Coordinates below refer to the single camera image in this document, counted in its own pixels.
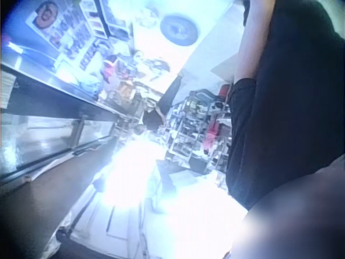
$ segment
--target display shelf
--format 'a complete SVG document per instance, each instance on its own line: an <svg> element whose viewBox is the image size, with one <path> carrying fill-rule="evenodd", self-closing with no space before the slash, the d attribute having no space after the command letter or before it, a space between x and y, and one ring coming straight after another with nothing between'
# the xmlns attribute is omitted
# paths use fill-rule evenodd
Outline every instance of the display shelf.
<svg viewBox="0 0 345 259"><path fill-rule="evenodd" d="M92 3L93 4L93 9L85 8L84 7L84 3L85 2ZM99 38L107 39L108 38L107 34L105 32L105 29L104 29L104 26L102 24L102 21L101 21L101 19L99 17L99 13L97 11L97 8L96 8L96 5L95 5L94 1L93 0L82 1L82 2L79 3L79 6L80 6L80 8L82 10L82 13L83 13L85 19L87 20L87 23L89 24L89 27L91 28L91 30L93 32L93 35L96 36L96 37L99 37ZM89 14L90 12L97 13L98 17L90 17L90 14ZM101 25L101 27L97 27L97 26L93 25L92 24L93 22L99 23Z"/></svg>
<svg viewBox="0 0 345 259"><path fill-rule="evenodd" d="M186 135L186 134L183 134L183 133L181 133L181 132L179 132L178 135L183 136L183 137L185 137L185 138L188 138L188 139L190 139L190 140L196 140L196 138L193 138L193 137L188 136L188 135Z"/></svg>
<svg viewBox="0 0 345 259"><path fill-rule="evenodd" d="M83 59L84 55L86 54L86 52L88 51L88 49L91 47L91 45L94 43L95 38L91 37L87 43L85 44L85 46L80 50L79 54L77 55L77 57L75 58L75 60L72 61L72 63L77 64L79 66L81 60Z"/></svg>

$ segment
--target bright light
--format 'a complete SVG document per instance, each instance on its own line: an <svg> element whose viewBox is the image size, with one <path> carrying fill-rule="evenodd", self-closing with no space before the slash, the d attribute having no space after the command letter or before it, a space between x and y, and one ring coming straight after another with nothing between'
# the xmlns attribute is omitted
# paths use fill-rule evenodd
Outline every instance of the bright light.
<svg viewBox="0 0 345 259"><path fill-rule="evenodd" d="M146 195L147 180L164 148L144 140L130 142L113 158L113 170L106 182L103 201L110 206L132 208Z"/></svg>
<svg viewBox="0 0 345 259"><path fill-rule="evenodd" d="M9 47L14 51L18 52L19 54L23 54L23 49L17 46L16 44L9 42Z"/></svg>
<svg viewBox="0 0 345 259"><path fill-rule="evenodd" d="M56 71L56 76L66 83L78 85L78 80L75 78L73 72L71 72L70 66L66 65L65 63L61 63Z"/></svg>

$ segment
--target merchandise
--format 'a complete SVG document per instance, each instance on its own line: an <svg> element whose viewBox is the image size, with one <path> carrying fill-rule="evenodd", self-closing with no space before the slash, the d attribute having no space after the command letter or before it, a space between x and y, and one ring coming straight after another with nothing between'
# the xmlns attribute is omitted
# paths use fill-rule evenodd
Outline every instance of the merchandise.
<svg viewBox="0 0 345 259"><path fill-rule="evenodd" d="M80 9L74 5L61 11L53 1L45 1L29 15L26 23L71 60L91 38Z"/></svg>
<svg viewBox="0 0 345 259"><path fill-rule="evenodd" d="M58 6L51 1L44 1L36 10L37 17L33 21L39 29L46 29L51 26L58 16Z"/></svg>
<svg viewBox="0 0 345 259"><path fill-rule="evenodd" d="M161 32L169 41L179 46L190 46L198 40L195 24L180 16L166 16L161 21Z"/></svg>

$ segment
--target blurred object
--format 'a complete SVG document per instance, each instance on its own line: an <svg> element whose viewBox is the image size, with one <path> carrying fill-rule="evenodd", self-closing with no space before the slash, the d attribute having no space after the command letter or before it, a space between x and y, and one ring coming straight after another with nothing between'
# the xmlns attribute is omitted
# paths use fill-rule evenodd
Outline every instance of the blurred object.
<svg viewBox="0 0 345 259"><path fill-rule="evenodd" d="M179 46L190 46L199 37L195 24L180 16L166 16L161 21L161 31L168 40Z"/></svg>
<svg viewBox="0 0 345 259"><path fill-rule="evenodd" d="M51 26L59 13L58 6L52 1L43 2L36 10L37 17L33 21L39 29L46 29Z"/></svg>
<svg viewBox="0 0 345 259"><path fill-rule="evenodd" d="M143 8L136 15L136 22L145 28L151 29L159 22L158 13L155 9Z"/></svg>
<svg viewBox="0 0 345 259"><path fill-rule="evenodd" d="M233 83L233 75L236 70L237 54L215 66L211 72L228 83Z"/></svg>

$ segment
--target store shelf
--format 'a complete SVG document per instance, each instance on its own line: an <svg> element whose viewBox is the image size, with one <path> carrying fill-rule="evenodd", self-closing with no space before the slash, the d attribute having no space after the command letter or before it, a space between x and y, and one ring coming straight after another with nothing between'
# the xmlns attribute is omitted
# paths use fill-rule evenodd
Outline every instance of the store shelf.
<svg viewBox="0 0 345 259"><path fill-rule="evenodd" d="M183 134L183 133L179 133L178 135L181 135L181 136L183 136L183 137L185 137L185 138L188 138L188 139L190 139L190 140L196 140L196 138L193 138L193 137L191 137L191 136L188 136L188 135L186 135L186 134Z"/></svg>
<svg viewBox="0 0 345 259"><path fill-rule="evenodd" d="M77 67L79 67L81 60L83 59L84 55L86 54L90 46L94 43L94 41L95 41L95 38L91 37L88 40L88 42L85 44L85 46L80 50L79 54L77 55L77 57L72 63L77 64Z"/></svg>

